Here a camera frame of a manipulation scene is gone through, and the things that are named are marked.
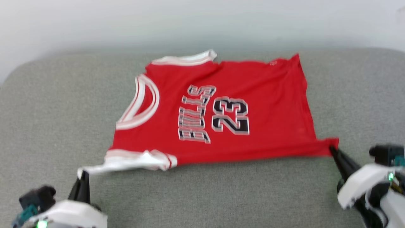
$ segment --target armhole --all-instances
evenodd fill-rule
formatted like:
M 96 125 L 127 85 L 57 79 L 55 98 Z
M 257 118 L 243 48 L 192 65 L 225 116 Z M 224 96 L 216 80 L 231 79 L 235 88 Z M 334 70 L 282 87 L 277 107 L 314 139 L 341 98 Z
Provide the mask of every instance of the armhole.
M 165 56 L 160 59 L 153 60 L 153 65 L 175 65 L 175 66 L 196 66 L 206 62 L 212 62 L 217 57 L 217 53 L 210 49 L 205 52 L 192 56 Z
M 149 107 L 137 114 L 145 99 L 146 86 L 152 94 L 152 102 Z M 137 127 L 148 121 L 156 112 L 160 102 L 160 94 L 155 83 L 145 75 L 136 78 L 136 93 L 124 114 L 117 121 L 117 130 L 126 130 Z

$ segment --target basketball jersey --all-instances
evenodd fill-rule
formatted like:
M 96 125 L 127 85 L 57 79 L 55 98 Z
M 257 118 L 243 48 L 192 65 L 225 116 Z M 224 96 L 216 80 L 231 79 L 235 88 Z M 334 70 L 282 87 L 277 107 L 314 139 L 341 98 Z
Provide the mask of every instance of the basketball jersey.
M 316 138 L 298 54 L 269 63 L 214 62 L 216 56 L 209 50 L 148 64 L 104 164 L 83 169 L 330 156 L 339 141 Z

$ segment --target white armhole trim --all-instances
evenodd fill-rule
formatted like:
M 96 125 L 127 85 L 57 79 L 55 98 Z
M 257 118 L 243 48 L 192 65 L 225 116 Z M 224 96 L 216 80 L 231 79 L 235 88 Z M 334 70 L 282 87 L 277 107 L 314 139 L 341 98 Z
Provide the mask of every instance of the white armhole trim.
M 138 86 L 139 86 L 139 93 L 134 97 L 134 100 L 130 104 L 130 106 L 126 110 L 126 114 L 124 114 L 121 119 L 116 124 L 117 130 L 126 130 L 137 127 L 146 121 L 148 121 L 156 112 L 159 106 L 160 95 L 158 87 L 155 83 L 150 80 L 145 75 L 140 75 L 138 77 Z M 136 112 L 141 107 L 143 100 L 145 98 L 145 86 L 149 87 L 152 93 L 152 102 L 149 107 L 143 111 L 142 113 L 135 115 Z
M 77 169 L 77 176 L 80 179 L 83 171 L 88 172 L 89 175 L 137 168 L 166 171 L 176 166 L 177 158 L 174 155 L 168 155 L 158 150 L 135 152 L 114 149 L 107 151 L 104 164 L 81 167 Z
M 165 56 L 163 58 L 153 60 L 153 65 L 177 65 L 177 66 L 196 66 L 206 62 L 212 62 L 217 57 L 217 53 L 210 49 L 193 56 Z

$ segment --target jersey logo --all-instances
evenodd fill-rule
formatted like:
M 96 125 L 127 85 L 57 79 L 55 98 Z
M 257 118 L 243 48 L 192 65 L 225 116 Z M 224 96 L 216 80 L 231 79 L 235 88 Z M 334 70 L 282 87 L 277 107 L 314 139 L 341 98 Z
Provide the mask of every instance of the jersey logo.
M 211 97 L 216 92 L 215 86 L 197 87 L 191 85 L 188 94 L 183 96 L 181 102 L 187 105 L 196 105 L 195 110 L 179 108 L 178 134 L 182 141 L 195 141 L 211 143 L 205 129 L 205 109 Z M 211 127 L 214 131 L 222 132 L 224 126 L 235 135 L 249 135 L 249 118 L 247 117 L 247 103 L 242 99 L 217 97 L 213 102 L 214 115 Z

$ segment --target red fabric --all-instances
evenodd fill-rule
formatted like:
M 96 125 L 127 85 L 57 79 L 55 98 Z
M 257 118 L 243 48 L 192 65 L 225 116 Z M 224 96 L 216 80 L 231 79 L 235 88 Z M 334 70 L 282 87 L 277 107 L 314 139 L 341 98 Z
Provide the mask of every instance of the red fabric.
M 288 156 L 331 156 L 329 146 L 338 146 L 338 138 L 316 138 L 306 98 L 307 82 L 298 54 L 290 60 L 277 59 L 270 63 L 209 61 L 187 67 L 149 64 L 145 75 L 159 90 L 158 109 L 142 125 L 117 130 L 110 149 L 159 150 L 174 155 L 177 165 L 184 165 Z M 182 103 L 183 96 L 200 98 L 188 93 L 190 85 L 216 88 L 203 116 L 203 130 L 209 136 L 209 143 L 179 139 L 179 108 L 197 110 L 197 105 Z M 247 104 L 248 112 L 242 117 L 248 118 L 248 135 L 235 134 L 225 125 L 222 125 L 222 132 L 213 129 L 213 106 L 219 97 L 242 99 Z M 140 111 L 150 103 L 151 93 L 146 90 Z M 237 111 L 238 105 L 234 111 L 225 110 L 224 114 L 235 122 Z

